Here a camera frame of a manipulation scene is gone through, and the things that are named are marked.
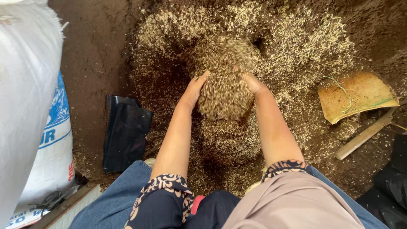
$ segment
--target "dustpan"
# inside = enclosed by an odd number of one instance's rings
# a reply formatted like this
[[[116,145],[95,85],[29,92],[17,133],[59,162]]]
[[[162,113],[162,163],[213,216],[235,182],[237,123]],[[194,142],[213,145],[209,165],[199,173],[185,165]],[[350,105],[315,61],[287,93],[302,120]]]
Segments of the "dustpan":
[[[318,95],[324,116],[332,124],[365,110],[399,105],[390,85],[373,71],[327,78],[319,84]]]

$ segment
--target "dirt floor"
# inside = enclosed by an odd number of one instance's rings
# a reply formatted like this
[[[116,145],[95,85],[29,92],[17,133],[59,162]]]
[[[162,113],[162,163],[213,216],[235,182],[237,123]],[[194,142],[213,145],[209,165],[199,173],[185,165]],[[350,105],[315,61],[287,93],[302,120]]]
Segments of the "dirt floor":
[[[217,4],[239,4],[240,1],[185,1],[205,7]],[[284,1],[270,1],[269,9],[278,10]],[[49,5],[69,22],[61,71],[64,75],[68,100],[71,107],[71,123],[74,134],[74,158],[77,171],[93,183],[107,187],[118,173],[103,173],[103,141],[105,135],[105,96],[121,95],[136,97],[133,82],[128,76],[132,67],[128,63],[127,33],[140,22],[140,9],[157,11],[167,1],[78,1],[51,0]],[[380,74],[400,97],[407,98],[407,2],[395,0],[301,0],[286,1],[292,9],[307,6],[315,14],[326,10],[342,17],[350,40],[355,43],[361,62]],[[397,124],[407,126],[407,107],[395,113]],[[372,124],[386,112],[378,109],[361,114],[361,126],[354,136]],[[332,131],[338,126],[330,127]],[[326,175],[353,198],[357,198],[371,186],[371,177],[389,160],[392,140],[400,128],[384,128],[347,159],[338,161],[313,160],[313,166]],[[305,154],[312,154],[312,149]],[[250,174],[253,182],[260,178],[261,158],[248,166],[233,171]],[[224,167],[206,168],[216,176]],[[244,191],[246,185],[234,186]],[[199,187],[195,193],[204,193]]]

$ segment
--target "hand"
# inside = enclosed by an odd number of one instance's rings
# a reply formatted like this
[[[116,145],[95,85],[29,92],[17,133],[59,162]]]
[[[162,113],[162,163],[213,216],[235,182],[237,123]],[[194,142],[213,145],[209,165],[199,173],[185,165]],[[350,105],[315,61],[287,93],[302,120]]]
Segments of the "hand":
[[[198,101],[201,88],[204,85],[209,74],[210,71],[207,70],[203,75],[199,77],[198,80],[195,80],[195,78],[192,79],[178,103],[185,103],[192,110],[195,107],[195,103],[197,103]]]
[[[233,67],[233,71],[238,71],[238,66]],[[258,80],[252,73],[244,71],[243,79],[245,80],[249,91],[257,97],[262,91],[269,90],[260,80]]]

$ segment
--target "wooden handle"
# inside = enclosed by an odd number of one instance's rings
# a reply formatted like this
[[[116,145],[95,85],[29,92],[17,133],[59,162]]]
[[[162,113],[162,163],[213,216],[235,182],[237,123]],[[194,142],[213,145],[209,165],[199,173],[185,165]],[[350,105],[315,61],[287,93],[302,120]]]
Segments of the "wooden handle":
[[[339,160],[344,159],[355,149],[369,140],[373,135],[377,134],[377,132],[383,129],[383,127],[389,125],[392,119],[393,117],[391,115],[381,117],[379,120],[377,120],[377,122],[369,126],[366,130],[344,145],[338,152],[335,153],[335,157]]]

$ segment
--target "red object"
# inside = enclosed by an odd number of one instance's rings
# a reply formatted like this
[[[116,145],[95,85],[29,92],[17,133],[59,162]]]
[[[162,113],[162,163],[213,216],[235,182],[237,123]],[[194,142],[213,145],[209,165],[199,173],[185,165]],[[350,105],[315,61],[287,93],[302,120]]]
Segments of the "red object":
[[[204,198],[205,198],[205,196],[201,196],[201,195],[198,195],[197,197],[195,197],[194,204],[192,205],[192,208],[191,208],[191,214],[195,215],[197,213],[199,203]]]

